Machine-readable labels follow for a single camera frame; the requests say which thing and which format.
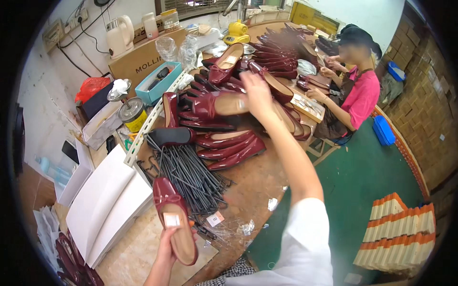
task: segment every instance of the electric kettle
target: electric kettle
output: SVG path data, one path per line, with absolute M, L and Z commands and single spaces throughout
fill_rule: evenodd
M 107 24 L 107 44 L 112 59 L 133 50 L 133 40 L 134 26 L 128 16 L 120 16 Z

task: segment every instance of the floor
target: floor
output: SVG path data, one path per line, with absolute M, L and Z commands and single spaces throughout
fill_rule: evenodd
M 408 207 L 418 206 L 423 200 L 418 184 L 396 146 L 380 145 L 372 129 L 373 121 L 369 118 L 361 125 L 347 143 L 348 151 L 345 147 L 336 150 L 316 167 L 329 217 L 335 285 L 346 285 L 343 280 L 349 272 L 361 274 L 361 283 L 367 284 L 379 274 L 353 265 L 373 201 L 393 192 L 398 193 Z M 312 161 L 316 160 L 307 154 Z M 269 227 L 261 230 L 246 251 L 259 270 L 271 269 L 278 260 L 290 200 L 288 189 L 267 221 Z

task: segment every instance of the yellow label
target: yellow label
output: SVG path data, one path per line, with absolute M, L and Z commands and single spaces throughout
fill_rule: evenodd
M 127 126 L 127 128 L 129 128 L 129 130 L 132 133 L 135 133 L 135 132 L 140 131 L 140 129 L 142 128 L 143 123 L 145 123 L 147 117 L 148 116 L 146 115 L 146 112 L 143 110 L 142 113 L 140 114 L 140 116 L 137 119 L 135 119 L 132 122 L 124 123 L 124 124 Z

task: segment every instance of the white cloth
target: white cloth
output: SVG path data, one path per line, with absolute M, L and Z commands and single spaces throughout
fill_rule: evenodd
M 272 270 L 230 277 L 227 286 L 332 285 L 329 220 L 324 203 L 307 198 L 290 210 L 282 237 L 280 259 Z

